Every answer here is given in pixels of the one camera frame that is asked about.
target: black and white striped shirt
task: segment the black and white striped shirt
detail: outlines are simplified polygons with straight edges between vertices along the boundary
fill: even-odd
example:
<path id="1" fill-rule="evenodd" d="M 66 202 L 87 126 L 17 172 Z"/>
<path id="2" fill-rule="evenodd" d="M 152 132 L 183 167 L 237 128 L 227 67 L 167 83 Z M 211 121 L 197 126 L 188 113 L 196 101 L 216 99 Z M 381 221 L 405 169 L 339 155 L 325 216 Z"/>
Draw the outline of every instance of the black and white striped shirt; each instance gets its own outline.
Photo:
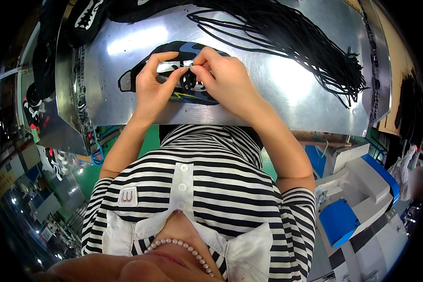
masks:
<path id="1" fill-rule="evenodd" d="M 146 224 L 155 215 L 160 221 L 163 213 L 181 209 L 197 223 L 201 238 L 207 237 L 201 232 L 219 234 L 220 242 L 206 243 L 225 280 L 231 281 L 234 272 L 227 267 L 233 263 L 224 245 L 250 231 L 263 232 L 263 225 L 269 233 L 261 240 L 261 245 L 268 244 L 268 256 L 263 258 L 269 260 L 266 277 L 305 281 L 315 242 L 315 197 L 305 188 L 280 194 L 261 168 L 260 148 L 240 128 L 180 125 L 159 149 L 146 153 L 115 179 L 96 183 L 83 224 L 82 253 L 140 255 L 160 230 L 138 230 L 156 225 Z M 116 226 L 125 229 L 125 224 L 130 226 L 128 232 L 134 232 L 133 240 L 110 240 L 110 232 Z"/>

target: green floor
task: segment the green floor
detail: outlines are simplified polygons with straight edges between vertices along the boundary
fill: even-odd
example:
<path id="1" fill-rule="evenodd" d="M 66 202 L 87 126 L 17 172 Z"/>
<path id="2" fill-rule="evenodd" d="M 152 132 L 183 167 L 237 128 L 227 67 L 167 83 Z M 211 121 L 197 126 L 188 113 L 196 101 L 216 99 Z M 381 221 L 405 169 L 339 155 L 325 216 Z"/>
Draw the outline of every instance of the green floor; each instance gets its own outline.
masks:
<path id="1" fill-rule="evenodd" d="M 107 143 L 107 148 L 104 150 L 104 155 L 110 151 L 115 140 Z M 160 139 L 158 137 L 158 125 L 152 125 L 147 131 L 146 138 L 142 144 L 140 156 L 144 155 L 150 150 L 157 149 L 160 147 Z M 274 171 L 271 160 L 266 153 L 265 149 L 262 150 L 262 159 L 263 159 L 263 171 L 271 175 L 271 177 L 276 180 L 277 174 Z M 82 173 L 79 173 L 79 170 L 73 172 L 75 180 L 77 181 L 80 190 L 86 199 L 89 199 L 91 196 L 92 188 L 94 184 L 99 179 L 99 173 L 102 166 L 89 166 L 83 169 Z"/>

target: metal table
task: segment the metal table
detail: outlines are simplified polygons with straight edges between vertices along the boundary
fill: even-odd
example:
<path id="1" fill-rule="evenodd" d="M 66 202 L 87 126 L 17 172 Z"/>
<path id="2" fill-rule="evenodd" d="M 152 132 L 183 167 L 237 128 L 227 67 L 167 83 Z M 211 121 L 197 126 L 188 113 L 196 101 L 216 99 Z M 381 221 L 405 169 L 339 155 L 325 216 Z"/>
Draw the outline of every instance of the metal table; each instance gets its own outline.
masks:
<path id="1" fill-rule="evenodd" d="M 363 75 L 367 87 L 371 87 L 370 46 L 361 15 L 343 0 L 308 0 L 296 8 L 340 48 L 346 50 L 351 46 L 354 53 L 360 54 L 358 59 L 364 67 Z M 346 109 L 316 82 L 312 73 L 293 60 L 242 51 L 207 35 L 186 17 L 186 14 L 200 9 L 203 8 L 189 4 L 164 10 L 136 23 L 110 20 L 103 23 L 94 41 L 86 46 L 84 57 L 86 106 L 94 126 L 126 124 L 136 108 L 136 94 L 120 92 L 119 77 L 157 46 L 181 40 L 208 45 L 239 58 L 248 68 L 261 96 L 274 106 L 291 129 L 365 136 L 371 89 L 360 93 L 358 102 Z M 234 21 L 222 12 L 209 13 L 208 16 Z M 235 33 L 245 36 L 243 31 Z M 249 42 L 220 36 L 242 47 L 254 47 Z M 175 102 L 168 103 L 155 123 L 245 125 L 221 105 Z"/>

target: worker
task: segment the worker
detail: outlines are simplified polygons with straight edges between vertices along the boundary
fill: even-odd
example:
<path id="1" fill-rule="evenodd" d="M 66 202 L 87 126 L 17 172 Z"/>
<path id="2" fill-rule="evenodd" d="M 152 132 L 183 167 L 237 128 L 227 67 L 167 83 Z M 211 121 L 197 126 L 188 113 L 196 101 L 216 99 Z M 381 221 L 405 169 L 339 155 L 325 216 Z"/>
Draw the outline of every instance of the worker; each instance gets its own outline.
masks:
<path id="1" fill-rule="evenodd" d="M 403 158 L 398 157 L 387 170 L 398 182 L 401 201 L 412 198 L 423 201 L 423 161 L 418 160 L 420 152 L 421 147 L 411 146 Z"/>
<path id="2" fill-rule="evenodd" d="M 136 110 L 106 156 L 87 208 L 84 256 L 36 279 L 306 281 L 315 240 L 312 166 L 237 58 L 205 47 L 191 71 L 253 130 L 180 125 L 137 159 L 147 129 L 188 71 L 156 81 L 158 64 L 177 55 L 153 54 L 136 77 Z M 276 182 L 261 171 L 261 146 Z"/>

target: bundle of shoelaces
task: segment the bundle of shoelaces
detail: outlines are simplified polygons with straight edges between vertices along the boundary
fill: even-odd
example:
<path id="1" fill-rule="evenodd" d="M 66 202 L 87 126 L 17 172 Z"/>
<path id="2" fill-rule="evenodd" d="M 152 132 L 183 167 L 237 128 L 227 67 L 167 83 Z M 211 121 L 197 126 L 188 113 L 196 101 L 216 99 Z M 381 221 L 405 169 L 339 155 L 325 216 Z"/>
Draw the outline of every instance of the bundle of shoelaces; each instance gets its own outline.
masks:
<path id="1" fill-rule="evenodd" d="M 298 10 L 277 0 L 246 0 L 244 3 L 237 0 L 193 2 L 199 7 L 209 8 L 187 15 L 208 35 L 241 50 L 294 59 L 312 72 L 320 85 L 337 96 L 347 108 L 351 106 L 351 100 L 357 102 L 358 93 L 366 89 L 362 67 L 357 60 L 358 54 L 352 53 L 350 47 L 344 52 Z M 216 11 L 226 12 L 237 21 L 207 18 L 207 13 Z M 219 27 L 242 30 L 250 38 L 237 36 L 235 32 Z M 220 38 L 208 28 L 265 49 L 238 46 Z"/>

